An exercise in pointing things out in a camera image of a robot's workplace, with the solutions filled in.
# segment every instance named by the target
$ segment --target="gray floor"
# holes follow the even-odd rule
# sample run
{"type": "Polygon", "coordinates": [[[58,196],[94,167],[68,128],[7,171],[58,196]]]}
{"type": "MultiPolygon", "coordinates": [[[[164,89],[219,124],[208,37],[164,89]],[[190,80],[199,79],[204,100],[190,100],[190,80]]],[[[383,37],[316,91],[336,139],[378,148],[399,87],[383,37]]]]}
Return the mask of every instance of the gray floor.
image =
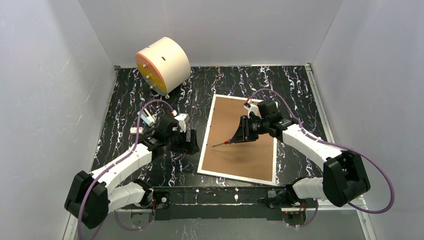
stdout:
{"type": "MultiPolygon", "coordinates": [[[[130,213],[120,212],[119,219],[132,226],[130,213]]],[[[84,230],[90,239],[94,230],[84,230]]],[[[319,211],[313,224],[296,230],[282,222],[265,219],[178,219],[155,221],[142,231],[122,229],[110,214],[96,240],[365,240],[358,214],[355,210],[319,211]]]]}

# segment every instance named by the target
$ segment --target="black marble table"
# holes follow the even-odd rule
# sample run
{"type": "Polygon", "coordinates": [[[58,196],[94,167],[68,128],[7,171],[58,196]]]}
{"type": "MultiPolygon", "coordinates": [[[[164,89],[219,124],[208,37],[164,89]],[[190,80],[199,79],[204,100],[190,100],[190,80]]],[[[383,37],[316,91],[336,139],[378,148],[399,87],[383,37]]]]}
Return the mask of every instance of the black marble table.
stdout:
{"type": "MultiPolygon", "coordinates": [[[[121,68],[118,70],[92,170],[112,161],[133,144],[135,137],[130,135],[130,128],[136,126],[138,111],[149,100],[166,100],[179,113],[187,113],[189,115],[187,126],[197,130],[197,142],[201,148],[213,95],[247,98],[261,88],[270,88],[280,93],[293,112],[304,122],[303,126],[316,136],[325,139],[316,102],[303,66],[193,67],[188,85],[177,87],[169,94],[170,99],[151,91],[137,68],[121,68]]],[[[278,101],[268,92],[259,93],[256,98],[272,98],[278,101]]],[[[166,108],[163,105],[157,106],[148,109],[152,114],[158,114],[160,119],[166,108]]],[[[287,111],[282,103],[279,102],[279,106],[282,111],[287,111]]],[[[123,184],[141,178],[154,187],[256,186],[253,183],[197,174],[199,158],[200,152],[195,155],[184,155],[165,151],[162,158],[140,168],[123,184]]],[[[312,161],[294,148],[280,142],[277,148],[275,174],[278,185],[287,184],[299,177],[322,176],[312,161]]]]}

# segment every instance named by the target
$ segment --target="white frame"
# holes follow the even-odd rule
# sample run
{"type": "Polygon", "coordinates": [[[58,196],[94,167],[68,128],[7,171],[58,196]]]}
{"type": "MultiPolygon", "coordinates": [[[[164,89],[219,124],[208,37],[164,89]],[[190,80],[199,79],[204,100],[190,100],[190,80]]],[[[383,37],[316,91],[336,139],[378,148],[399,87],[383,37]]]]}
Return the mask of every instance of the white frame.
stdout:
{"type": "MultiPolygon", "coordinates": [[[[207,119],[206,132],[204,134],[204,139],[203,139],[203,146],[201,148],[200,160],[199,160],[199,166],[197,168],[197,173],[198,174],[205,174],[205,175],[209,175],[209,176],[213,176],[213,177],[221,177],[221,178],[238,180],[238,181],[243,181],[243,182],[275,186],[276,185],[276,174],[277,174],[276,173],[276,171],[277,171],[277,139],[276,138],[274,138],[274,140],[273,140],[274,141],[274,148],[273,148],[273,153],[272,153],[272,172],[273,172],[273,174],[272,174],[272,180],[271,181],[265,181],[265,180],[261,180],[261,179],[244,177],[244,176],[231,175],[231,174],[226,174],[226,173],[221,173],[221,172],[216,172],[216,171],[207,171],[207,170],[202,169],[203,160],[205,158],[206,144],[208,143],[209,130],[211,129],[210,126],[211,126],[211,123],[212,123],[212,114],[214,113],[215,100],[217,99],[217,97],[218,98],[226,98],[226,99],[244,100],[244,101],[247,100],[246,97],[227,96],[227,95],[220,95],[220,94],[214,94],[213,95],[212,104],[210,106],[209,118],[207,119]]],[[[252,99],[252,101],[259,103],[259,102],[262,102],[263,100],[252,99]]]]}

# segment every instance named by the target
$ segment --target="cylindrical container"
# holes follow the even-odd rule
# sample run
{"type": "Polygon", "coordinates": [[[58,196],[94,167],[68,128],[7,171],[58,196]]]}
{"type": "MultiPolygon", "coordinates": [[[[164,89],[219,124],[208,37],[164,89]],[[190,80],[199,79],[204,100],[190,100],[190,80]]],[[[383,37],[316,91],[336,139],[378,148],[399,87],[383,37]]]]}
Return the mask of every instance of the cylindrical container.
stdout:
{"type": "Polygon", "coordinates": [[[135,62],[146,82],[162,96],[187,80],[191,73],[186,53],[168,37],[137,52],[135,62]]]}

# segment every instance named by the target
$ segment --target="cork board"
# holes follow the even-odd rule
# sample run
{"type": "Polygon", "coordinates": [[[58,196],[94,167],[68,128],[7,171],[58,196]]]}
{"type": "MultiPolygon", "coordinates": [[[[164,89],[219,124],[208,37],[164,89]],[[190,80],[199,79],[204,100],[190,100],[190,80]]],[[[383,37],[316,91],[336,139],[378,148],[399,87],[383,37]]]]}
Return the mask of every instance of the cork board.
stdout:
{"type": "Polygon", "coordinates": [[[275,185],[277,140],[263,134],[254,142],[213,147],[233,137],[246,98],[213,95],[197,173],[264,185],[275,185]]]}

